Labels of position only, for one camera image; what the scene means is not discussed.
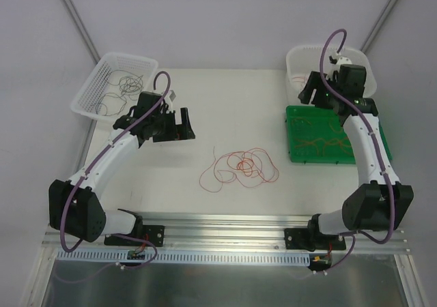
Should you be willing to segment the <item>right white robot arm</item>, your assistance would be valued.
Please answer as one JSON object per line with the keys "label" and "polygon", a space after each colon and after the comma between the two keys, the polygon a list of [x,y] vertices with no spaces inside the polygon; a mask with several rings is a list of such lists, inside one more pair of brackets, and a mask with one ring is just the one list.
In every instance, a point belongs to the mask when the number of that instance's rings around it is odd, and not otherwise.
{"label": "right white robot arm", "polygon": [[360,65],[341,65],[332,78],[312,71],[298,98],[329,109],[352,146],[358,188],[341,209],[315,214],[307,225],[307,243],[325,247],[336,235],[361,234],[377,244],[390,240],[409,208],[414,192],[401,183],[384,148],[376,103],[364,98],[367,72]]}

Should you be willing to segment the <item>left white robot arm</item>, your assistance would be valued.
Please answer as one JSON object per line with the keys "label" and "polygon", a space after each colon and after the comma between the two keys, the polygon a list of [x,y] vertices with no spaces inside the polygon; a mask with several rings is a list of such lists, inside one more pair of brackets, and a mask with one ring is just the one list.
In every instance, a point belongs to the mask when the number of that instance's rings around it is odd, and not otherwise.
{"label": "left white robot arm", "polygon": [[106,145],[95,159],[68,180],[56,179],[50,185],[50,226],[86,242],[119,235],[129,245],[138,244],[143,237],[142,217],[126,209],[106,211],[100,198],[118,168],[145,141],[195,138],[186,107],[181,108],[180,116],[181,122],[177,123],[175,111],[160,94],[141,93],[137,104],[115,121]]}

